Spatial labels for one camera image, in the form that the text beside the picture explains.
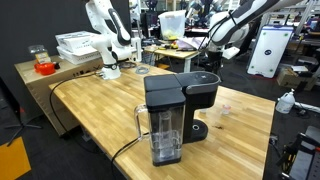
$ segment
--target spray bottle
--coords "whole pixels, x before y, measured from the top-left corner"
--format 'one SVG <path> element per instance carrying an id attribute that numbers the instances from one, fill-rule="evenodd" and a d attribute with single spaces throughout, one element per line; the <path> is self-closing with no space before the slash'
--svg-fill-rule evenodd
<path id="1" fill-rule="evenodd" d="M 278 99 L 278 104 L 276 106 L 276 110 L 283 114 L 288 114 L 295 103 L 295 99 L 293 97 L 293 89 L 291 92 L 285 93 L 281 98 Z"/>

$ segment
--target floor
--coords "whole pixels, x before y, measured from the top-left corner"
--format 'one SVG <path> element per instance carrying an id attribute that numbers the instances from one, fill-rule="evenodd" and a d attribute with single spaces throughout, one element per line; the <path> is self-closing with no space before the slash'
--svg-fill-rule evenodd
<path id="1" fill-rule="evenodd" d="M 173 71 L 182 72 L 183 64 L 179 60 L 172 60 Z M 276 101 L 285 92 L 290 91 L 288 88 L 278 86 L 275 78 L 266 79 L 247 74 L 246 65 L 247 61 L 241 58 L 225 61 L 224 67 L 221 69 L 221 77 L 223 79 L 221 86 L 273 101 Z M 203 69 L 192 64 L 191 70 Z M 319 87 L 315 87 L 312 91 L 303 91 L 296 94 L 296 101 L 319 107 L 319 92 Z M 14 134 L 14 130 L 4 130 L 3 128 L 17 122 L 17 120 L 8 107 L 2 105 L 0 108 L 0 144 L 4 144 Z M 319 114 L 308 111 L 307 116 L 298 117 L 296 112 L 293 109 L 290 114 L 283 115 L 275 111 L 271 132 L 278 137 L 276 147 L 280 153 L 283 145 L 292 142 L 296 134 L 305 132 L 309 125 L 320 128 Z M 25 129 L 22 133 L 32 170 L 19 179 L 81 180 L 113 178 L 109 159 L 101 154 L 92 141 L 83 141 L 80 128 L 76 128 L 70 133 L 73 138 L 59 138 L 44 116 L 32 120 L 30 124 L 42 126 L 43 129 Z M 93 152 L 84 150 L 79 147 L 79 144 Z M 278 159 L 277 150 L 270 145 L 263 179 L 277 179 L 280 172 L 279 167 L 276 166 Z M 115 176 L 116 179 L 125 179 L 117 170 L 115 171 Z"/>

